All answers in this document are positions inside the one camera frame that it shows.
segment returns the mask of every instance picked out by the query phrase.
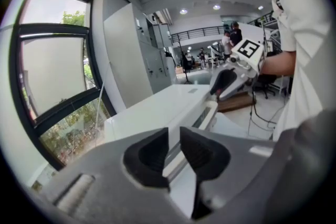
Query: railing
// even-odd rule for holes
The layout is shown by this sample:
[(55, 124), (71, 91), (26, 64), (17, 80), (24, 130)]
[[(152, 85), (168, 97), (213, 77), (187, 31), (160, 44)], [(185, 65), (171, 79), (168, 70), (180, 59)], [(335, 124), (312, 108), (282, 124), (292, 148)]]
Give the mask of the railing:
[(185, 32), (172, 34), (172, 40), (173, 42), (178, 42), (178, 41), (187, 40), (191, 38), (213, 36), (213, 35), (223, 35), (223, 34), (224, 34), (224, 26), (213, 26), (213, 27), (193, 29), (193, 30), (189, 30)]
[(253, 20), (253, 21), (250, 21), (248, 24), (249, 24), (249, 25), (254, 25), (254, 26), (261, 27), (261, 23), (263, 23), (263, 24), (265, 25), (265, 24), (267, 24), (267, 23), (273, 22), (273, 21), (275, 21), (276, 19), (274, 19), (274, 18), (272, 17), (272, 13), (273, 13), (273, 11), (270, 12), (270, 13), (265, 14), (264, 16), (261, 16), (261, 17), (255, 19), (255, 20)]

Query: window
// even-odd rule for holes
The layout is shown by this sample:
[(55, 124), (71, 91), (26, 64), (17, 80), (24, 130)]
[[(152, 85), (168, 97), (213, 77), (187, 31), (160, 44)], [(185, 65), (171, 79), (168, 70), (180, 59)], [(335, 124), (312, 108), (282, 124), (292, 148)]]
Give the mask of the window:
[(115, 115), (92, 45), (92, 0), (23, 0), (10, 51), (13, 100), (31, 141), (55, 170), (103, 143), (103, 123)]

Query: ceiling light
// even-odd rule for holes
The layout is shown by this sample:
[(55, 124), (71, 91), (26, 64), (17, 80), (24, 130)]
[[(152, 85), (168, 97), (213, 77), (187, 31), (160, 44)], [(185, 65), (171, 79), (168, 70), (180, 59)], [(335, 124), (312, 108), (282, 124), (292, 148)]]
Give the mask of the ceiling light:
[(180, 10), (180, 13), (181, 13), (181, 14), (187, 14), (188, 11), (187, 11), (186, 9), (182, 8), (182, 9)]

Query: tripod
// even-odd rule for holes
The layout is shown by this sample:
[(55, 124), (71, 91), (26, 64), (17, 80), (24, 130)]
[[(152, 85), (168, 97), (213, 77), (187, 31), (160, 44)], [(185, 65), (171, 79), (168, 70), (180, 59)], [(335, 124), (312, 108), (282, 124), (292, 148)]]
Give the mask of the tripod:
[[(179, 47), (180, 47), (180, 50), (181, 50), (182, 63), (184, 63), (185, 60), (183, 59), (183, 57), (185, 58), (185, 56), (184, 56), (184, 54), (183, 54), (183, 50), (182, 50), (182, 47), (181, 47), (180, 37), (178, 37), (178, 43), (179, 43)], [(184, 67), (183, 67), (183, 69), (184, 69), (185, 79), (186, 79), (185, 83), (183, 83), (183, 84), (192, 84), (192, 82), (190, 82), (189, 79), (188, 79), (187, 70), (186, 70)]]

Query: window frame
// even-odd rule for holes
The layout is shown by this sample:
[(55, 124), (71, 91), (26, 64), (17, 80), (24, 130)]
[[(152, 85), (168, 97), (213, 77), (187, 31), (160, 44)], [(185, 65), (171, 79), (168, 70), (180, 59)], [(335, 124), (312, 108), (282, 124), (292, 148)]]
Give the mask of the window frame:
[[(40, 154), (46, 159), (46, 161), (55, 169), (60, 170), (65, 165), (62, 163), (40, 140), (41, 135), (43, 135), (48, 129), (57, 124), (60, 120), (64, 119), (66, 116), (70, 115), (75, 110), (86, 105), (87, 103), (93, 101), (99, 97), (100, 90), (103, 84), (101, 79), (98, 64), (96, 61), (93, 38), (91, 28), (85, 26), (68, 25), (68, 24), (53, 24), (53, 23), (33, 23), (33, 24), (21, 24), (20, 20), (24, 9), (26, 7), (28, 0), (23, 0), (21, 7), (17, 13), (13, 25), (12, 37), (10, 40), (11, 46), (9, 49), (9, 82), (12, 92), (12, 97), (16, 111), (18, 113), (19, 119), (26, 131), (31, 142), (40, 152)], [(92, 26), (92, 8), (93, 0), (80, 0), (90, 4), (90, 26)], [(57, 35), (40, 35), (40, 36), (26, 36), (21, 37), (21, 35), (30, 35), (36, 33), (61, 33)], [(20, 71), (20, 49), (22, 41), (28, 39), (38, 39), (38, 38), (57, 38), (57, 37), (81, 37), (86, 43), (87, 55), (90, 63), (90, 68), (92, 72), (92, 77), (95, 82), (96, 87), (88, 89), (84, 92), (80, 92), (56, 106), (48, 109), (35, 120), (30, 117), (29, 109), (27, 107), (23, 91), (21, 89), (21, 83), (19, 78)], [(116, 111), (106, 93), (103, 90), (102, 101), (105, 105), (110, 116), (116, 115)]]

